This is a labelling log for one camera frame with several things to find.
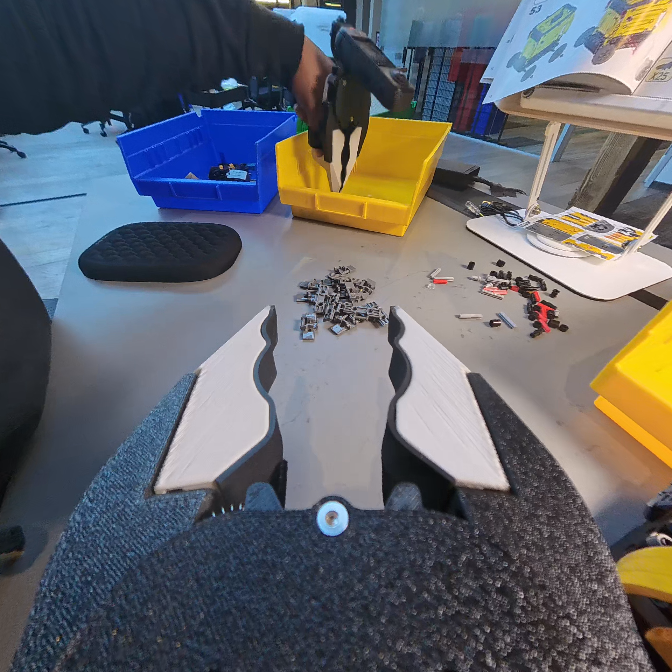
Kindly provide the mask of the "storage shelving with bins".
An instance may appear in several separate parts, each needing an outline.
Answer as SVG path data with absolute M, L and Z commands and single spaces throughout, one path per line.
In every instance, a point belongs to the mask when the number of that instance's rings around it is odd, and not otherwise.
M 457 134 L 499 142 L 508 116 L 484 102 L 489 85 L 481 78 L 502 33 L 486 15 L 414 20 L 403 51 L 415 88 L 413 118 L 448 122 Z

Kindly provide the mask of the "person's left forearm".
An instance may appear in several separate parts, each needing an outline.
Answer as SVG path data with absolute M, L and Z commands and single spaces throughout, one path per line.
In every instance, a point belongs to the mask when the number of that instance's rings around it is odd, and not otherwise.
M 254 1 L 2 1 L 1 133 L 102 120 L 226 78 L 288 87 L 304 37 Z

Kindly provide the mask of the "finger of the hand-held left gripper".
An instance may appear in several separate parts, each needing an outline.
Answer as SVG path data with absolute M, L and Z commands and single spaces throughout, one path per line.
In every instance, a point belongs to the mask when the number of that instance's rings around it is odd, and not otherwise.
M 359 145 L 362 139 L 362 127 L 354 126 L 344 131 L 343 149 L 341 151 L 341 187 L 343 188 L 353 171 L 359 155 Z
M 331 191 L 340 191 L 343 187 L 342 154 L 345 145 L 345 136 L 339 128 L 331 132 L 331 161 L 327 167 L 327 177 Z

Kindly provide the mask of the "pile of grey track links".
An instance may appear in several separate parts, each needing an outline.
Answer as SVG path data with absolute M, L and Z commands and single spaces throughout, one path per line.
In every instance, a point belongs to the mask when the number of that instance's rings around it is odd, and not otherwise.
M 334 267 L 323 278 L 298 283 L 300 293 L 294 299 L 311 309 L 300 318 L 300 339 L 314 341 L 321 323 L 335 336 L 354 330 L 363 323 L 376 328 L 389 325 L 388 313 L 372 299 L 376 283 L 354 276 L 353 265 Z

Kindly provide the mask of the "blue plastic bin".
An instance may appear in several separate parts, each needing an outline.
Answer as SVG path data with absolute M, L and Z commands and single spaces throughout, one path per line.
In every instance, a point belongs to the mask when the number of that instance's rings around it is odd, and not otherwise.
M 158 208 L 261 214 L 278 192 L 275 146 L 296 134 L 290 112 L 187 113 L 122 134 L 130 179 Z M 211 166 L 254 163 L 256 180 L 211 181 Z M 186 180 L 193 172 L 199 180 Z

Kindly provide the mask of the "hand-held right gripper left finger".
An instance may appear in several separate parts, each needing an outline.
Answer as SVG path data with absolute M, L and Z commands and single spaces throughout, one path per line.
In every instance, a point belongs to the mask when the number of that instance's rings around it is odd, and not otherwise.
M 277 341 L 275 307 L 266 306 L 197 368 L 156 474 L 156 494 L 223 491 L 225 480 L 272 439 Z

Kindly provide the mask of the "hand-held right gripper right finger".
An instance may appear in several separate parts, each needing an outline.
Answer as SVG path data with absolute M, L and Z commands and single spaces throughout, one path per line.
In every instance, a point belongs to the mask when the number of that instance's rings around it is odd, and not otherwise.
M 390 309 L 388 331 L 394 438 L 457 486 L 509 492 L 470 370 L 399 306 Z

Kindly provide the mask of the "black yellow toy part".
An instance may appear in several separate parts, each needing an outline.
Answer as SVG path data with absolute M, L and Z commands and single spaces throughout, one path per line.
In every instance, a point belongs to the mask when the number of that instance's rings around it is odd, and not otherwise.
M 233 183 L 248 183 L 256 180 L 254 163 L 220 163 L 209 168 L 208 179 Z

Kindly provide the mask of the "person's left hand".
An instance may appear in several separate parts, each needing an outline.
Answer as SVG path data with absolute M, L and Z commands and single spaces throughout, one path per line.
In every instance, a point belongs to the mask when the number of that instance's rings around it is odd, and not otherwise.
M 292 95 L 295 112 L 310 130 L 319 130 L 323 122 L 324 87 L 333 67 L 332 59 L 304 37 L 300 62 L 292 80 Z

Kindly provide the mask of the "black power adapter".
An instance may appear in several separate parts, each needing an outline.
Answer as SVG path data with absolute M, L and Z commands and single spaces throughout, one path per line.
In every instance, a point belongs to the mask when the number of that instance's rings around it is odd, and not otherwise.
M 435 168 L 432 185 L 463 191 L 479 181 L 480 170 L 477 165 L 467 166 L 466 170 L 449 169 L 438 165 Z

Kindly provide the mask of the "white book stand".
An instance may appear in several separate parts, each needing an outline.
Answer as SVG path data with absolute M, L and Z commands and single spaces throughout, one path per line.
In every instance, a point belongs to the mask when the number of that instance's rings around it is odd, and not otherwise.
M 526 215 L 539 201 L 562 124 L 671 141 L 670 99 L 536 87 L 497 100 L 496 105 L 508 114 L 548 122 Z M 671 267 L 667 263 L 639 252 L 670 210 L 671 195 L 668 195 L 640 239 L 616 261 L 595 261 L 575 253 L 568 257 L 564 251 L 557 255 L 557 248 L 533 245 L 519 227 L 504 224 L 496 216 L 472 218 L 466 228 L 568 290 L 584 298 L 609 301 L 671 278 Z

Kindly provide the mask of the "grey desk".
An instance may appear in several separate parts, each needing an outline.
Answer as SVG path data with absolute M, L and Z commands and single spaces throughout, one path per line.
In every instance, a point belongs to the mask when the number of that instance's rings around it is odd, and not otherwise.
M 271 395 L 289 463 L 286 504 L 340 495 L 381 509 L 381 443 L 394 389 L 387 330 L 369 324 L 302 342 L 298 282 L 354 265 L 374 300 L 398 305 L 482 374 L 551 451 L 609 543 L 642 518 L 671 470 L 599 412 L 590 384 L 655 315 L 627 296 L 589 300 L 562 288 L 568 332 L 531 339 L 524 301 L 494 300 L 470 280 L 499 259 L 524 264 L 466 229 L 468 215 L 426 197 L 404 237 L 295 219 L 275 199 L 264 214 L 159 210 L 130 182 L 113 140 L 77 128 L 21 137 L 27 159 L 1 162 L 1 239 L 44 298 L 58 298 L 52 368 L 35 440 L 9 486 L 2 524 L 23 526 L 27 549 L 1 575 L 1 670 L 12 667 L 40 579 L 91 481 L 185 374 L 263 307 L 274 305 L 277 377 Z M 140 221 L 212 222 L 237 230 L 236 263 L 214 280 L 104 283 L 80 254 L 106 232 Z

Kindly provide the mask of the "instruction booklet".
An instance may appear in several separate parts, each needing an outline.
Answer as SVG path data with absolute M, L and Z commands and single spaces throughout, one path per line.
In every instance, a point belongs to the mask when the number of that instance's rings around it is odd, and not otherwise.
M 522 1 L 481 82 L 486 103 L 540 85 L 671 99 L 671 2 Z

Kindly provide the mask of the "pile of small black red pins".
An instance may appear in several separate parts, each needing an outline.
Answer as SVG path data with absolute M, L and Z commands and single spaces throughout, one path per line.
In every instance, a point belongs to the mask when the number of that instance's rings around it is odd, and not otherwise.
M 546 281 L 535 274 L 514 275 L 511 270 L 505 270 L 505 262 L 500 259 L 495 263 L 495 269 L 487 273 L 472 273 L 470 281 L 478 285 L 478 293 L 483 296 L 504 300 L 509 295 L 516 295 L 525 301 L 524 317 L 530 322 L 531 339 L 536 339 L 552 331 L 569 332 L 569 326 L 560 317 L 559 308 L 551 301 L 557 299 L 559 290 L 549 290 Z M 455 281 L 452 276 L 441 275 L 441 268 L 437 267 L 427 274 L 428 290 L 438 286 L 447 286 Z M 510 330 L 517 329 L 517 324 L 503 311 L 494 316 L 485 318 L 482 314 L 458 313 L 456 318 L 462 321 L 482 322 L 488 328 L 498 329 L 506 326 Z

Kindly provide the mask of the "sticker sheet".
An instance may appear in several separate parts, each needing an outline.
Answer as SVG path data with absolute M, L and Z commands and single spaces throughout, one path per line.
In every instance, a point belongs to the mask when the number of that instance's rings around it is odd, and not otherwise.
M 539 214 L 521 226 L 544 239 L 604 261 L 619 259 L 629 248 L 646 245 L 657 238 L 653 232 L 645 236 L 641 229 L 580 208 Z

